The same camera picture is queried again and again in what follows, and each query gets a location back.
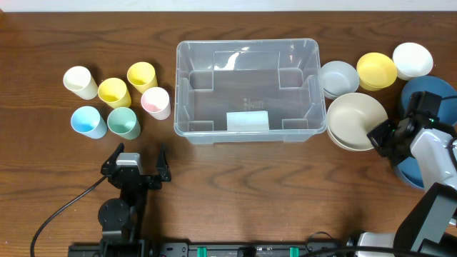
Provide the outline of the dark blue large bowl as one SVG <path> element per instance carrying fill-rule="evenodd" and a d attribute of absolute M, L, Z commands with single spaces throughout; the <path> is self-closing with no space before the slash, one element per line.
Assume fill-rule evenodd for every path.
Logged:
<path fill-rule="evenodd" d="M 416 91 L 428 91 L 442 97 L 455 96 L 456 90 L 446 81 L 435 76 L 420 76 L 406 83 L 398 101 L 398 113 L 402 118 L 409 104 L 412 93 Z M 440 122 L 456 125 L 456 98 L 441 102 L 438 112 Z"/>

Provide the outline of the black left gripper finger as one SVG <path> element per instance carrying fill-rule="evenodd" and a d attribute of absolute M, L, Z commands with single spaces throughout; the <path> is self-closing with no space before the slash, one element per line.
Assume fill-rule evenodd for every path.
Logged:
<path fill-rule="evenodd" d="M 124 152 L 124 144 L 120 143 L 116 150 L 107 158 L 101 166 L 102 175 L 111 175 L 117 167 L 116 160 L 121 153 Z"/>
<path fill-rule="evenodd" d="M 161 145 L 159 156 L 156 162 L 156 170 L 158 171 L 162 181 L 171 181 L 171 171 L 166 160 L 165 145 Z"/>

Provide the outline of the yellow small bowl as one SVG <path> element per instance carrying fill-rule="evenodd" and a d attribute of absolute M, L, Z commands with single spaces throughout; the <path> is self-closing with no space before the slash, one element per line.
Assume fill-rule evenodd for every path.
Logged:
<path fill-rule="evenodd" d="M 387 55 L 371 52 L 364 54 L 356 64 L 360 86 L 367 91 L 380 91 L 397 79 L 397 68 Z"/>

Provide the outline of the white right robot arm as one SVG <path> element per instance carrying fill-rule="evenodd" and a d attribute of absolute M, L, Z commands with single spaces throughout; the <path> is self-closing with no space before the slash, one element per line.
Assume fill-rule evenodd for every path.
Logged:
<path fill-rule="evenodd" d="M 437 119 L 414 115 L 395 126 L 385 121 L 368 138 L 381 156 L 398 163 L 418 162 L 425 194 L 395 233 L 362 233 L 356 256 L 425 253 L 455 256 L 456 237 L 446 233 L 456 218 L 456 130 Z"/>

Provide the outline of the pink plastic cup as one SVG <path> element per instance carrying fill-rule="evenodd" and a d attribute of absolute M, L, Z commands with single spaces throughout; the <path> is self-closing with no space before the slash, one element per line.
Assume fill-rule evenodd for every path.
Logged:
<path fill-rule="evenodd" d="M 142 94 L 141 106 L 157 120 L 165 120 L 171 114 L 169 94 L 161 87 L 147 89 Z"/>

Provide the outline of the white small bowl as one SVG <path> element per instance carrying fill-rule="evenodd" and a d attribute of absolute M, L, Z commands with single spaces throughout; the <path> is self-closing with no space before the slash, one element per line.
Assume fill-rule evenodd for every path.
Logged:
<path fill-rule="evenodd" d="M 399 44 L 393 50 L 392 59 L 396 65 L 397 77 L 404 81 L 428 75 L 433 69 L 431 52 L 413 42 Z"/>

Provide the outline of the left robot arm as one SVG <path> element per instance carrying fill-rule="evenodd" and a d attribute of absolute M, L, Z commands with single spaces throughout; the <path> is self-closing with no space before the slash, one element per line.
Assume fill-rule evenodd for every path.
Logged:
<path fill-rule="evenodd" d="M 163 182 L 171 181 L 165 148 L 161 147 L 154 175 L 146 175 L 138 153 L 126 153 L 120 143 L 101 166 L 101 174 L 120 190 L 118 198 L 107 200 L 99 209 L 102 226 L 100 251 L 102 256 L 148 256 L 149 242 L 140 238 L 146 209 L 147 194 L 160 190 Z"/>

